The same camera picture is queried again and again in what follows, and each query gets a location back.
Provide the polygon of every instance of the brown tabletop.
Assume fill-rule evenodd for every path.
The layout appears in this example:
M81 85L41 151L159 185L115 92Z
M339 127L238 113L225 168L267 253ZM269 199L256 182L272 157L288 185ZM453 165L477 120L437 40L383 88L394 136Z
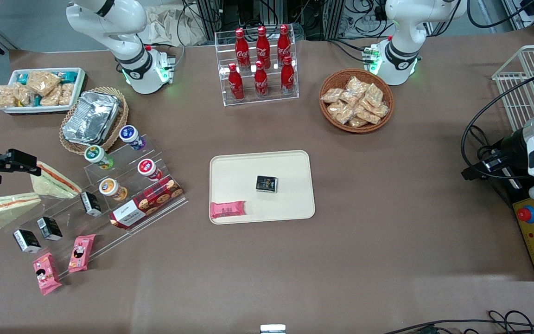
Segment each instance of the brown tabletop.
M325 42L298 44L298 100L233 108L221 102L213 47L187 49L174 84L148 96L127 86L109 52L15 51L14 69L79 66L88 88L125 93L129 122L164 150L189 203L49 296L38 292L31 256L0 233L0 334L256 333L263 323L291 334L383 333L514 308L534 321L534 272L517 224L486 182L462 180L459 152L464 127L497 95L491 74L527 44L534 29L430 38L416 73L392 88L392 119L368 135L320 113L323 80L356 66ZM86 163L59 143L63 117L0 112L0 152L17 148L76 173ZM498 107L478 125L491 141L509 133ZM310 155L313 218L209 221L211 158L297 149ZM4 175L0 195L29 191L29 179Z

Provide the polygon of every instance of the white cloth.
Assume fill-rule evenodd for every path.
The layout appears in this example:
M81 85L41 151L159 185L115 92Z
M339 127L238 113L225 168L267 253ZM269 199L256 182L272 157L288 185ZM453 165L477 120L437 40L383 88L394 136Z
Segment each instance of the white cloth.
M177 24L178 35L185 46L198 45L207 41L203 28L201 17L195 15L199 13L197 4L191 5L185 9L178 22L178 17L183 10L182 4L165 4L160 6L149 6L146 8L148 15L148 24L150 26L149 40L151 43L168 43L179 46L180 41L176 35Z

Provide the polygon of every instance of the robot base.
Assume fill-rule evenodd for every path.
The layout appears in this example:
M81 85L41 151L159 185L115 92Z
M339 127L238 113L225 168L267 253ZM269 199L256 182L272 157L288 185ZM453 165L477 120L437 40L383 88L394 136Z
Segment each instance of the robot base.
M163 85L172 83L174 78L174 57L167 57L166 53L155 49L149 51L152 56L152 65L140 79L129 78L125 71L127 83L133 90L140 94L151 94L157 92Z
M399 85L407 81L407 78L411 75L413 68L417 61L413 61L411 65L409 63L401 63L399 64L399 68L402 67L403 64L405 64L405 67L403 67L402 70L397 70L395 65L391 63L388 58L386 57L386 53L384 52L384 49L388 45L388 40L384 40L379 43L379 50L380 50L380 67L378 70L377 75L384 80L388 85Z

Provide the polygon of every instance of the small black box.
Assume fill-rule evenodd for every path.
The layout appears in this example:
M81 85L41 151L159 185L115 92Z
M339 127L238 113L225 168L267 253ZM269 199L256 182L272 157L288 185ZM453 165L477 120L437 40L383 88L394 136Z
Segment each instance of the small black box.
M257 177L257 192L277 193L277 178L274 177Z
M42 217L36 222L38 222L38 228L40 228L40 232L45 239L57 241L63 237L57 222L53 218Z
M83 192L81 193L80 197L82 199L85 213L94 217L98 217L100 214L102 214L102 210L100 210L100 204L98 203L96 196L90 194L89 192Z
M30 231L17 230L13 233L13 237L18 243L19 249L23 252L36 254L41 248L38 239L36 239L36 235Z

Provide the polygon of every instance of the emergency stop button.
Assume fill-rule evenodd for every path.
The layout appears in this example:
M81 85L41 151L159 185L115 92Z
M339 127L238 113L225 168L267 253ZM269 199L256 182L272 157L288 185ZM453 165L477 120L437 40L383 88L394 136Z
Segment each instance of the emergency stop button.
M534 223L534 208L530 205L525 205L516 211L516 217L523 222Z

